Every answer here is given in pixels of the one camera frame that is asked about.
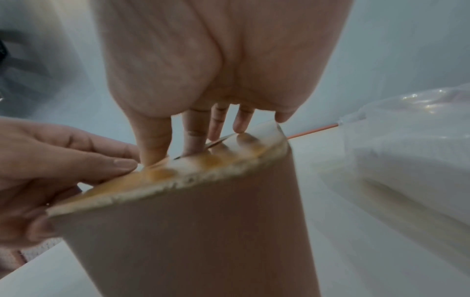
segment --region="white table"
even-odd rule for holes
[[[291,140],[323,297],[470,296],[470,277],[351,203],[382,195],[344,170],[339,128]],[[98,297],[65,243],[0,281],[2,297]]]

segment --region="plastic-wrapped package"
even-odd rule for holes
[[[372,102],[340,125],[354,173],[470,226],[470,84]]]

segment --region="plastic bag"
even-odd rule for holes
[[[470,84],[372,102],[340,126],[350,170],[470,226]]]

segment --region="hand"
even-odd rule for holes
[[[94,0],[110,91],[144,165],[166,156],[183,113],[184,155],[219,138],[230,104],[291,117],[315,88],[352,0]]]
[[[134,145],[66,126],[0,117],[0,246],[24,248],[56,236],[48,205],[133,171]]]

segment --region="gray wall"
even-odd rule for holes
[[[90,77],[83,84],[94,91],[64,90],[31,118],[134,142],[126,119],[106,91],[86,5],[50,1]],[[294,134],[332,124],[373,100],[469,82],[469,15],[468,0],[357,0],[317,90],[283,125],[284,131]],[[232,132],[235,114],[230,110],[224,134]],[[256,112],[252,124],[271,118],[271,113]],[[173,120],[173,156],[182,147],[180,120]]]

